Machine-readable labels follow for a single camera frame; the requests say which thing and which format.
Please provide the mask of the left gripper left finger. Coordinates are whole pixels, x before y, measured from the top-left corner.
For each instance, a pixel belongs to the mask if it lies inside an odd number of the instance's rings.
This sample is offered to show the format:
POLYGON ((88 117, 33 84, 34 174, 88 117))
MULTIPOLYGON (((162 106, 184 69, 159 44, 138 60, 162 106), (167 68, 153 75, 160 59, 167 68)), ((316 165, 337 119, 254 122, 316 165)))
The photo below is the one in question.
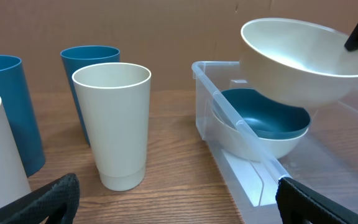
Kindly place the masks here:
POLYGON ((72 224, 80 203, 80 183, 74 173, 0 208, 0 224, 72 224))

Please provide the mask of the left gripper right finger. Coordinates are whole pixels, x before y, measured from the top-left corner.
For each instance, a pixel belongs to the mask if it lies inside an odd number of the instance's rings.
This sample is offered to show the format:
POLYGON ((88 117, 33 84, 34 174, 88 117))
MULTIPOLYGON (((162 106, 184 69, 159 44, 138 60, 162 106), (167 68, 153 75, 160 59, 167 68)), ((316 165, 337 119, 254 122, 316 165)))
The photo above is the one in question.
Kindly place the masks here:
POLYGON ((358 224, 358 214, 290 177, 278 181, 275 199, 283 224, 358 224))

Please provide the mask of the cream bowl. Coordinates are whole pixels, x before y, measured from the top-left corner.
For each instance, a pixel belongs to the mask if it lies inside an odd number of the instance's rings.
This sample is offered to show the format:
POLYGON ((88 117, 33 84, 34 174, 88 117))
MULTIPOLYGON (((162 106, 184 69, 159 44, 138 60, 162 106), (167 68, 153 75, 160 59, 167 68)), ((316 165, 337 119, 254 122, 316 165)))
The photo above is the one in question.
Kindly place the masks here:
POLYGON ((261 95, 279 103, 314 108, 358 87, 358 50, 346 34, 318 24, 262 18, 241 28, 241 72, 261 95))
POLYGON ((292 152, 309 131, 309 128, 307 128, 299 136, 290 139, 244 139, 236 128, 232 128, 220 119, 215 108, 211 108, 211 112, 213 114, 214 135, 223 149, 249 161, 260 161, 257 151, 261 149, 276 159, 280 159, 292 152))

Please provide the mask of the dark blue bowl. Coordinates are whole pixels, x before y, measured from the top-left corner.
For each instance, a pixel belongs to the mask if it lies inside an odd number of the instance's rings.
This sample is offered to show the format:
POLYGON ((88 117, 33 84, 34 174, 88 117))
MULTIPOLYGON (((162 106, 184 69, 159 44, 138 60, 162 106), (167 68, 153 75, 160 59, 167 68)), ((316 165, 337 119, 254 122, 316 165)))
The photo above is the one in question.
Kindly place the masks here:
POLYGON ((304 108, 278 103, 253 89, 234 88, 221 93, 260 138, 296 138, 311 124, 311 117, 304 108))

